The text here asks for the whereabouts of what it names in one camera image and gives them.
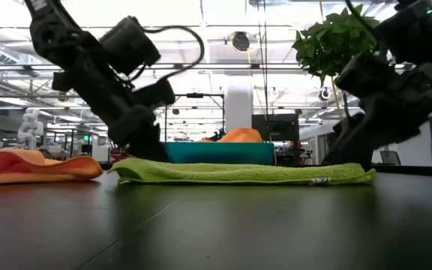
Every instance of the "orange cloth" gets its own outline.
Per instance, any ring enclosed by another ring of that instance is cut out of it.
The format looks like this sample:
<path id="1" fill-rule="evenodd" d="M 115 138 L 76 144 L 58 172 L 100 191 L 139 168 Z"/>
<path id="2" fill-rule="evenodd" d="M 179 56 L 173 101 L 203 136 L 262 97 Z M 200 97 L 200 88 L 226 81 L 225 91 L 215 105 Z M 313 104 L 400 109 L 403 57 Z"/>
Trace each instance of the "orange cloth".
<path id="1" fill-rule="evenodd" d="M 45 159 L 39 151 L 0 150 L 0 184 L 91 180 L 102 173 L 91 157 L 58 161 Z"/>
<path id="2" fill-rule="evenodd" d="M 213 141 L 202 139 L 200 143 L 214 143 Z M 238 128 L 228 132 L 223 138 L 218 140 L 216 143 L 262 143 L 258 130 L 252 128 Z"/>

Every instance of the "green leaves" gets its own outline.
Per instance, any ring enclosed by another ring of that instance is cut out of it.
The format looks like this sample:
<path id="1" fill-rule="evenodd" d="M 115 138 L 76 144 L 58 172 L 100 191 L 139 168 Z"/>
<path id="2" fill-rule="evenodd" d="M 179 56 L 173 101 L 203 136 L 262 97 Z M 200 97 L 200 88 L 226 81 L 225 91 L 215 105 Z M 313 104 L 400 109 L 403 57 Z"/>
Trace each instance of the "green leaves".
<path id="1" fill-rule="evenodd" d="M 355 7 L 359 14 L 362 9 L 362 5 Z M 372 27 L 379 23 L 373 17 L 363 19 Z M 326 77 L 338 75 L 353 56 L 370 52 L 375 45 L 373 37 L 345 8 L 341 14 L 327 15 L 323 23 L 297 31 L 292 48 L 303 70 L 319 77 L 323 86 Z"/>

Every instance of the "green towel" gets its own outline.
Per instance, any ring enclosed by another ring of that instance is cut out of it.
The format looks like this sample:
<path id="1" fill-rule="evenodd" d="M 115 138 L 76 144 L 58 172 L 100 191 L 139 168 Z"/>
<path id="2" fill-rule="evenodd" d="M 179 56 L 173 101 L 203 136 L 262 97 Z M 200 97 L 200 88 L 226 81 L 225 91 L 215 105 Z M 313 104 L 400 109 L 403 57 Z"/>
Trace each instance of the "green towel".
<path id="1" fill-rule="evenodd" d="M 109 172 L 119 174 L 119 183 L 208 183 L 208 184 L 370 184 L 374 169 L 365 172 L 361 165 L 287 168 L 247 164 L 174 164 L 139 158 L 115 163 Z"/>

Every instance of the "table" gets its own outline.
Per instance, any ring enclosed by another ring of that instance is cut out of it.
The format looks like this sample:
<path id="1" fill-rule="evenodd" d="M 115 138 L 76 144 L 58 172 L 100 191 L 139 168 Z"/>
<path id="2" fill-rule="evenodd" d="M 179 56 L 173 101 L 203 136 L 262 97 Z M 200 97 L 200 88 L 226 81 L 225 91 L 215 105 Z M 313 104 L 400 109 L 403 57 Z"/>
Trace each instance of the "table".
<path id="1" fill-rule="evenodd" d="M 432 178 L 0 186 L 0 269 L 432 269 Z"/>

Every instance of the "teal bin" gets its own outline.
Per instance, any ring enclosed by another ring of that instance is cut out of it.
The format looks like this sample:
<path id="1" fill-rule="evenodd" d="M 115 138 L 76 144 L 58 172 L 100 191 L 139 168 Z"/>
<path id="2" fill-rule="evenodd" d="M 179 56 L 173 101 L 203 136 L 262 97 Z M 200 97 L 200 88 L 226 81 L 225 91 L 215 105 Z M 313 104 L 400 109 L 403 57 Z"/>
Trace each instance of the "teal bin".
<path id="1" fill-rule="evenodd" d="M 175 164 L 260 164 L 272 165 L 272 143 L 167 142 L 169 162 Z"/>

